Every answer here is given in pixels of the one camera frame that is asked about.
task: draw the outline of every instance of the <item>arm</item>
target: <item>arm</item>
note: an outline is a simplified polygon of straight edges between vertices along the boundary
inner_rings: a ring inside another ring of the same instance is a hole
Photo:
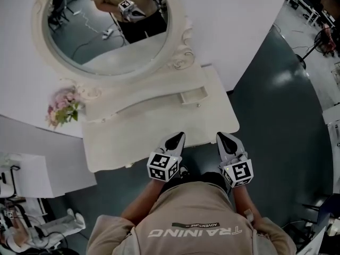
[[[292,239],[268,218],[262,218],[248,194],[245,185],[233,189],[236,212],[245,216],[244,212],[251,210],[254,216],[253,227],[261,234],[268,235],[278,255],[295,255],[296,246]]]
[[[151,180],[144,191],[123,211],[121,217],[138,225],[150,212],[165,182]]]
[[[235,200],[235,205],[236,205],[236,212],[239,215],[246,217],[244,212],[250,209],[254,215],[253,224],[256,224],[258,221],[262,219],[256,206],[251,201],[251,198],[248,194],[248,191],[245,185],[234,188],[233,195],[234,195],[234,200]]]
[[[113,14],[116,14],[116,15],[121,14],[117,6],[105,3],[104,0],[95,0],[95,5],[96,5],[96,8],[99,9],[100,11],[112,12]]]

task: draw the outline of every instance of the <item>black pants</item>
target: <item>black pants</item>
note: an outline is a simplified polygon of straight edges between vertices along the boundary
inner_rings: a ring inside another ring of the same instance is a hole
[[[155,12],[153,15],[140,20],[136,23],[123,23],[119,22],[124,37],[129,43],[135,43],[136,41],[145,39],[148,37],[160,34],[166,31],[167,24],[164,21],[160,12]]]
[[[203,182],[208,182],[215,184],[219,187],[221,187],[227,194],[228,194],[228,189],[225,184],[225,180],[223,176],[219,173],[216,172],[206,172],[203,175],[200,176],[192,176],[192,175],[187,175],[184,176],[183,178],[177,177],[177,178],[172,178],[170,181],[164,184],[161,192],[159,195],[164,193],[166,190],[178,186],[183,183],[188,183],[188,182],[194,182],[194,181],[203,181]]]

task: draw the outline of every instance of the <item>mirror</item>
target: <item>mirror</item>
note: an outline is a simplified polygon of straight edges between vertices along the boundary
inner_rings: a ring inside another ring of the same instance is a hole
[[[50,0],[48,5],[52,46],[89,73],[133,72],[155,58],[167,37],[166,0]]]

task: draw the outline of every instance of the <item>pink flower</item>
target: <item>pink flower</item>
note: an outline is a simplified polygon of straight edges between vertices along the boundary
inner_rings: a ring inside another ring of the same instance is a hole
[[[48,106],[48,110],[47,110],[48,114],[50,114],[51,111],[53,111],[53,107],[52,107],[51,105],[49,105],[49,106]]]
[[[73,98],[74,98],[74,100],[77,101],[77,102],[80,102],[80,101],[81,101],[80,94],[77,93],[77,92],[74,92]]]
[[[58,109],[66,108],[69,105],[66,101],[61,101],[57,104]]]
[[[64,101],[64,99],[65,99],[65,95],[63,93],[58,93],[55,97],[55,101],[57,103]]]
[[[57,113],[53,110],[50,114],[49,114],[49,119],[54,122],[56,120],[56,115]]]
[[[68,92],[66,94],[66,97],[67,97],[68,101],[72,101],[74,99],[74,93]]]

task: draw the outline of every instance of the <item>ornate mirror frame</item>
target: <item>ornate mirror frame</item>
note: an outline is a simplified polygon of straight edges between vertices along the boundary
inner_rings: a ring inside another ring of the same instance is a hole
[[[190,27],[185,19],[181,0],[167,0],[169,25],[167,38],[160,52],[149,63],[133,72],[120,75],[98,75],[83,71],[62,58],[48,39],[47,10],[50,0],[36,0],[32,9],[32,37],[38,52],[44,60],[61,75],[61,79],[71,80],[77,88],[86,91],[88,99],[98,97],[96,88],[112,88],[139,80],[155,73],[163,66],[172,70],[182,70],[191,66],[194,56],[186,44],[190,38]]]

